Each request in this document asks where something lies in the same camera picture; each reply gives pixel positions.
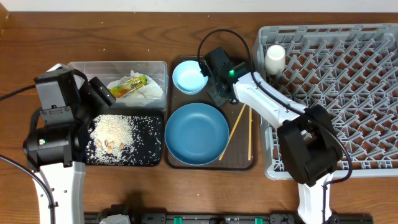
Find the cream white cup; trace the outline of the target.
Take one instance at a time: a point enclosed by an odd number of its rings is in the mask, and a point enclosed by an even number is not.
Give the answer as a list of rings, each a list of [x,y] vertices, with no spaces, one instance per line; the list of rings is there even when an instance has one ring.
[[[264,57],[266,72],[271,75],[277,75],[285,68],[286,52],[281,45],[270,46]]]

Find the white napkin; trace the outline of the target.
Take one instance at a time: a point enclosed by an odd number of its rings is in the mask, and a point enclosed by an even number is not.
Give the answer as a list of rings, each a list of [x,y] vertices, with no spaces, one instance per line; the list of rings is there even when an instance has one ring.
[[[132,78],[132,77],[139,77],[145,74],[135,72],[134,70],[131,70],[129,76],[124,76],[123,78],[113,81],[110,84],[108,84],[107,89],[109,90],[112,87],[115,87],[122,82],[125,82],[126,80]],[[133,100],[134,98],[148,98],[148,99],[153,99],[153,98],[160,98],[163,94],[164,91],[162,87],[150,76],[145,75],[147,78],[147,85],[131,92],[130,94],[122,97],[122,98],[117,98],[117,99],[131,99]]]

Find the dark blue plate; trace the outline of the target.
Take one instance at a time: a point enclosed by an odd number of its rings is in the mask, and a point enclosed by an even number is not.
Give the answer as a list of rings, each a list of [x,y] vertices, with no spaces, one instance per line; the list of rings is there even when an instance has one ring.
[[[165,126],[165,144],[178,161],[202,166],[217,160],[226,149],[229,125],[215,107],[190,103],[174,111]]]

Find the yellow green snack wrapper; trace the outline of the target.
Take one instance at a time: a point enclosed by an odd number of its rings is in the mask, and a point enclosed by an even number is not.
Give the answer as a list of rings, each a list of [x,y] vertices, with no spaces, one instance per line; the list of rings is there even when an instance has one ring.
[[[145,75],[139,77],[132,77],[121,84],[112,87],[109,91],[116,98],[122,98],[131,92],[147,85],[147,78]]]

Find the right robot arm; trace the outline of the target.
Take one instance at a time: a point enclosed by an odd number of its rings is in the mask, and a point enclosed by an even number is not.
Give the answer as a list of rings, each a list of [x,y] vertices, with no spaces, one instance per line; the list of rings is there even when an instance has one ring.
[[[250,106],[276,130],[282,162],[298,183],[299,217],[305,223],[325,223],[331,217],[326,183],[343,156],[327,110],[288,99],[252,62],[234,63],[221,47],[204,55],[200,67],[218,96]]]

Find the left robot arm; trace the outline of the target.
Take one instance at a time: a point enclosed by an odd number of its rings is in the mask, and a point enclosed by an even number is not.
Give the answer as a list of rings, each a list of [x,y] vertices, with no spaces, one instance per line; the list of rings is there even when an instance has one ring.
[[[34,78],[41,107],[23,143],[41,223],[83,223],[85,150],[92,120],[116,99],[99,78],[56,64]]]

